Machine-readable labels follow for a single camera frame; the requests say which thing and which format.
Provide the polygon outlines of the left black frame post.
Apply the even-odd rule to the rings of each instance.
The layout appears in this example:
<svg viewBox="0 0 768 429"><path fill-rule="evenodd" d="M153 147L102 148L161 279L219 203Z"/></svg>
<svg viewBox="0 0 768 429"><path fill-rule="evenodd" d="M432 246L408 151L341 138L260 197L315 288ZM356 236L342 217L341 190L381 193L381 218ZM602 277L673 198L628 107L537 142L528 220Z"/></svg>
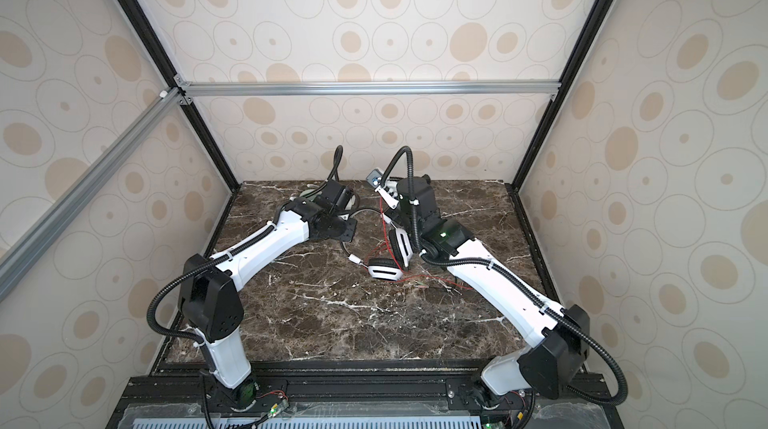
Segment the left black frame post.
<svg viewBox="0 0 768 429"><path fill-rule="evenodd" d="M200 111L192 101L190 96L179 83L179 74L165 50L157 32L148 19L145 11L141 7L139 0L116 0L122 12L126 16L132 29L137 34L144 49L149 55L153 65L158 70L161 78L166 85L172 89L178 89L184 97L181 103L181 109L186 120L190 123L198 140L201 142L207 155L213 162L219 175L231 192L237 192L240 183L234 175L229 164L226 162L222 151L215 142L208 125L204 122Z"/></svg>

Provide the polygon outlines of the black frame post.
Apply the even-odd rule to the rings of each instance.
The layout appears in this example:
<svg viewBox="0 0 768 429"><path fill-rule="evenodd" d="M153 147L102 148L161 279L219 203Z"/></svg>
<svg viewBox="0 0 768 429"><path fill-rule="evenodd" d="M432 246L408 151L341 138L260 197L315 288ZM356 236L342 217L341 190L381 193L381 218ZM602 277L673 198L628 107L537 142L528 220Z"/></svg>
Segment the black frame post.
<svg viewBox="0 0 768 429"><path fill-rule="evenodd" d="M521 191L614 1L615 0L595 0L587 14L586 22L576 39L575 45L559 79L559 90L554 98L548 103L542 119L538 123L533 138L524 154L520 167L509 186L511 195L517 195Z"/></svg>
<svg viewBox="0 0 768 429"><path fill-rule="evenodd" d="M192 101L190 96L179 83L179 74L165 50L157 32L148 19L145 11L141 7L139 0L116 0L122 12L126 16L132 29L137 34L144 49L149 55L153 65L158 70L161 78L166 85L172 89L178 89L184 97L181 103L181 109L186 120L190 123L198 140L201 142L207 155L213 162L219 175L231 192L237 192L240 183L234 175L229 164L226 162L222 151L215 142L208 125L204 122L200 111Z"/></svg>

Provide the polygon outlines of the white black red-cabled headphones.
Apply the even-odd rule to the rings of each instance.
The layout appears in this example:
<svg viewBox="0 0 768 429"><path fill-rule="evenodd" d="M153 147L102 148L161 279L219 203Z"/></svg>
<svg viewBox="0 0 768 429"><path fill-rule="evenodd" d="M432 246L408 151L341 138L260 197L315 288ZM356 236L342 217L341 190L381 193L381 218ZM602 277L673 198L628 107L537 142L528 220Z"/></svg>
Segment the white black red-cabled headphones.
<svg viewBox="0 0 768 429"><path fill-rule="evenodd" d="M407 234L403 229L395 228L391 221L383 214L382 209L361 207L345 211L342 218L349 222L355 222L356 217L364 212L373 212L377 216L383 231L383 240L365 257L355 255L350 251L345 242L340 242L340 248L350 262L363 267L373 279L391 284L432 280L439 282L446 288L472 291L471 287L459 283L456 278L451 280L424 271L418 273L411 272L413 252L407 247L409 242Z"/></svg>

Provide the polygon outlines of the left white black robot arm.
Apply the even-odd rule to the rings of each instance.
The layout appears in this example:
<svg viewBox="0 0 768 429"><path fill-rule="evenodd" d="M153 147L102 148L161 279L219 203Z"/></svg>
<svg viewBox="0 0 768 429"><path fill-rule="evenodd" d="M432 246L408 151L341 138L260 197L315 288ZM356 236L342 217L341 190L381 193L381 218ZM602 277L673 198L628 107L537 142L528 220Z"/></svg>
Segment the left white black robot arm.
<svg viewBox="0 0 768 429"><path fill-rule="evenodd" d="M158 334L193 341L202 349L220 385L234 390L251 374L240 334L244 308L239 292L244 286L295 246L307 241L353 239L357 222L348 214L353 191L339 181L342 156L339 145L332 169L319 188L284 203L263 228L229 249L210 258L191 257L184 273L149 303L148 326ZM172 330L157 320L160 303L175 288L180 289L179 310L192 325L190 331Z"/></svg>

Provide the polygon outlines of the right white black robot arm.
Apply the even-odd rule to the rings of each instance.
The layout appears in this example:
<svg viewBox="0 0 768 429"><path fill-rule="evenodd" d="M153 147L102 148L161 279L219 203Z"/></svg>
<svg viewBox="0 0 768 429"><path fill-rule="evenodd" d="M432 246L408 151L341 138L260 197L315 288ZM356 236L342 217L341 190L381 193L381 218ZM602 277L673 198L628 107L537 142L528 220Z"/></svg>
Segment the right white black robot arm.
<svg viewBox="0 0 768 429"><path fill-rule="evenodd" d="M623 370L591 337L590 318L579 306L564 308L515 275L455 218L444 217L428 177L414 173L414 154L401 147L384 170L373 170L368 183L385 204L385 217L405 234L405 253L396 263L419 258L447 270L468 284L502 314L523 338L521 349L494 358L480 372L484 398L495 404L510 392L526 390L548 399L566 393L593 404L618 406L628 397ZM590 353L613 373L617 390L599 396L580 389L573 379Z"/></svg>

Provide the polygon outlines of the left slanted aluminium frame bar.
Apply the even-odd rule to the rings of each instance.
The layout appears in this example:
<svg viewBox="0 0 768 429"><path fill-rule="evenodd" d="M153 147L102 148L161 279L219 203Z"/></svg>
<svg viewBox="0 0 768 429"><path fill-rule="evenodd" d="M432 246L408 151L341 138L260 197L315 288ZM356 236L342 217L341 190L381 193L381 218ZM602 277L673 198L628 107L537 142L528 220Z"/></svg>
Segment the left slanted aluminium frame bar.
<svg viewBox="0 0 768 429"><path fill-rule="evenodd" d="M155 99L129 128L81 175L1 259L1 297L18 286L72 221L146 139L169 109L178 106L179 88Z"/></svg>

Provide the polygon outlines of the horizontal aluminium frame bar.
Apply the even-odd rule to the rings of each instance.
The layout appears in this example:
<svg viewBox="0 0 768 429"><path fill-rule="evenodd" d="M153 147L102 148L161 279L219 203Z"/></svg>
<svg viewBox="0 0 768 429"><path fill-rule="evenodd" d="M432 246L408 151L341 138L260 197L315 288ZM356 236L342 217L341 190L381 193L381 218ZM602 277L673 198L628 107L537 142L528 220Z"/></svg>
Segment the horizontal aluminium frame bar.
<svg viewBox="0 0 768 429"><path fill-rule="evenodd" d="M180 84L191 97L309 97L410 95L556 95L557 80L481 81L371 81L371 82L187 82Z"/></svg>

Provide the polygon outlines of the right black frame post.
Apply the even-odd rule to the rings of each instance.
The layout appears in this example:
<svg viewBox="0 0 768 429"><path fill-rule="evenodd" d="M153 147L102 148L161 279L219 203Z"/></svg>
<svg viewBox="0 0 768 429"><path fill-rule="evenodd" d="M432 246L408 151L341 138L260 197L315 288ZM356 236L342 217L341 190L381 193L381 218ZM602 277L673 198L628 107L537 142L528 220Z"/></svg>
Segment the right black frame post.
<svg viewBox="0 0 768 429"><path fill-rule="evenodd" d="M554 98L548 103L542 119L538 123L533 138L524 154L520 167L509 186L511 195L517 195L521 191L614 1L615 0L595 0L587 14L586 22L576 39L575 45L559 79L559 90Z"/></svg>

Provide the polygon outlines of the mint green wired headphones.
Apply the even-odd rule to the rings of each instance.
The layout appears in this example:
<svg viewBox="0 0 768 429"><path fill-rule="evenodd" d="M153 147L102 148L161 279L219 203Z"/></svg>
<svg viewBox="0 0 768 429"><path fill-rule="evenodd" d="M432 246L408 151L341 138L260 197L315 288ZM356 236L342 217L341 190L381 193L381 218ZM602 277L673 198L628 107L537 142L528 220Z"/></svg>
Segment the mint green wired headphones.
<svg viewBox="0 0 768 429"><path fill-rule="evenodd" d="M304 191L302 191L300 193L300 197L312 200L315 196L319 195L323 191L325 186L326 186L326 184L323 183L320 186L318 186L317 188L304 190Z"/></svg>

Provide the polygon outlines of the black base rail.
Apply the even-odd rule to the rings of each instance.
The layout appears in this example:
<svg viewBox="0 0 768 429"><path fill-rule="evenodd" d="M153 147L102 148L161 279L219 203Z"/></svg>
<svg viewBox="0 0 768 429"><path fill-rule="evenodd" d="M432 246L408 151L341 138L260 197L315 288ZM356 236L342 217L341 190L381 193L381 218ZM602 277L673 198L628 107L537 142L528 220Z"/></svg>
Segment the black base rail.
<svg viewBox="0 0 768 429"><path fill-rule="evenodd" d="M110 428L620 428L614 408L523 389L483 403L478 360L256 363L254 401L231 408L199 364L131 379Z"/></svg>

